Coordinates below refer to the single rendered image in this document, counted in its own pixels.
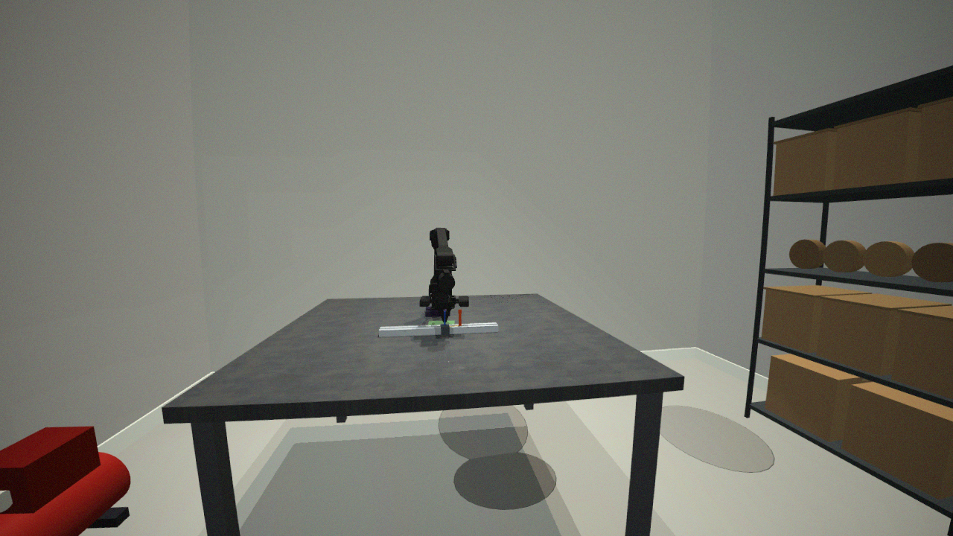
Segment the light grey metal rail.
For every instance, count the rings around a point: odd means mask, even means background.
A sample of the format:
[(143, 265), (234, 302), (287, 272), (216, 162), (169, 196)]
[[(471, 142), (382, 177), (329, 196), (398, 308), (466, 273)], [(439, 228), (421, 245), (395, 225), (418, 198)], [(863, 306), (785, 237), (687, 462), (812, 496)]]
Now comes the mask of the light grey metal rail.
[[(450, 327), (453, 326), (453, 327)], [(379, 327), (379, 336), (426, 336), (450, 334), (475, 334), (498, 332), (497, 323), (476, 325), (423, 325), (405, 327)]]

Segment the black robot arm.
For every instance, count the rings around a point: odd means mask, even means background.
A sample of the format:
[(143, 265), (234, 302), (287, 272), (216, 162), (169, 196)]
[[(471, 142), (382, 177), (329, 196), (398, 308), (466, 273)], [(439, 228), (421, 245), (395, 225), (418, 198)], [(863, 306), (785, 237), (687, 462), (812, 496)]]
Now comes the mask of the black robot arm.
[[(450, 296), (450, 291), (455, 287), (455, 278), (452, 271), (456, 271), (457, 263), (453, 250), (448, 247), (450, 239), (449, 231), (446, 228), (436, 228), (430, 232), (430, 240), (433, 247), (433, 277), (429, 284), (429, 296), (438, 303), (438, 309), (450, 309), (451, 305), (456, 304), (456, 296)], [(438, 285), (445, 290), (440, 293)]]

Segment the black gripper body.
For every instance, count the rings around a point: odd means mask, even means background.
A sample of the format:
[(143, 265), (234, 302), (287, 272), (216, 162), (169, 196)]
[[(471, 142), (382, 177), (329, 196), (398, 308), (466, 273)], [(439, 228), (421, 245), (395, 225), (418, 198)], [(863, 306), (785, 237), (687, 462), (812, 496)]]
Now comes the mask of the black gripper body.
[[(440, 293), (445, 293), (445, 290), (443, 290), (439, 285), (438, 290), (440, 290)], [(452, 290), (448, 291), (450, 291), (450, 296), (452, 296)], [(420, 296), (420, 307), (428, 307), (430, 303), (433, 303), (435, 307), (438, 307), (438, 303), (435, 303), (435, 299), (432, 299), (431, 296)], [(456, 303), (459, 303), (460, 307), (469, 307), (468, 296), (459, 296), (459, 298), (456, 299)]]

